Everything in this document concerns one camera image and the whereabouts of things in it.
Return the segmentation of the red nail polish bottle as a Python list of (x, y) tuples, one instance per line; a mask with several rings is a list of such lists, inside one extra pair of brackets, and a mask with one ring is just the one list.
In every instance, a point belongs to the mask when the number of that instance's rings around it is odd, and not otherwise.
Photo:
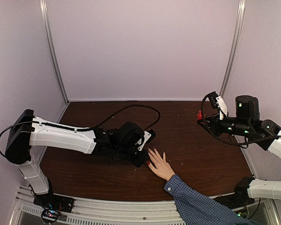
[(197, 120), (202, 120), (202, 112), (201, 111), (198, 111), (198, 114), (197, 114)]

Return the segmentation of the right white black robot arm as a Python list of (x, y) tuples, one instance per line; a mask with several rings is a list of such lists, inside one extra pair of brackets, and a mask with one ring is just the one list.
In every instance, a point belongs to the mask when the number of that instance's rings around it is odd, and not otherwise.
[[(216, 92), (208, 93), (201, 102), (197, 123), (218, 141), (238, 147), (257, 144), (281, 159), (281, 127), (272, 120), (261, 120), (256, 97), (236, 97), (236, 116), (230, 117), (223, 98)], [(281, 181), (243, 178), (231, 196), (235, 207), (248, 199), (281, 200)]]

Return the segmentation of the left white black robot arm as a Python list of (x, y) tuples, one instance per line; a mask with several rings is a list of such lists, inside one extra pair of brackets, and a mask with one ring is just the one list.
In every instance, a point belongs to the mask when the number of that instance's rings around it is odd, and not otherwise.
[(133, 122), (110, 130), (61, 125), (36, 117), (33, 110), (27, 109), (9, 127), (5, 157), (19, 168), (33, 191), (40, 195), (40, 201), (47, 208), (54, 208), (58, 198), (51, 192), (49, 180), (31, 156), (32, 146), (74, 150), (108, 158), (119, 157), (140, 167), (148, 159), (144, 146), (153, 135), (152, 131), (143, 130)]

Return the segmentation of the blue checked shirt forearm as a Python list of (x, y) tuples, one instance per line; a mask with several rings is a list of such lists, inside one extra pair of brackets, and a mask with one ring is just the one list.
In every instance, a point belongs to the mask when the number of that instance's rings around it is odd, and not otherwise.
[(164, 190), (174, 198), (177, 212), (188, 225), (259, 224), (238, 216), (226, 206), (192, 189), (178, 175), (166, 182)]

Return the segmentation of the pale hand with long nails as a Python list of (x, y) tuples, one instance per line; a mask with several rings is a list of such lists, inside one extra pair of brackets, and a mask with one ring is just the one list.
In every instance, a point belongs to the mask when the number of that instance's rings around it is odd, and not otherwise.
[(175, 172), (171, 168), (170, 164), (166, 161), (166, 154), (163, 152), (162, 156), (159, 154), (156, 148), (148, 149), (149, 161), (147, 165), (150, 170), (158, 177), (169, 181)]

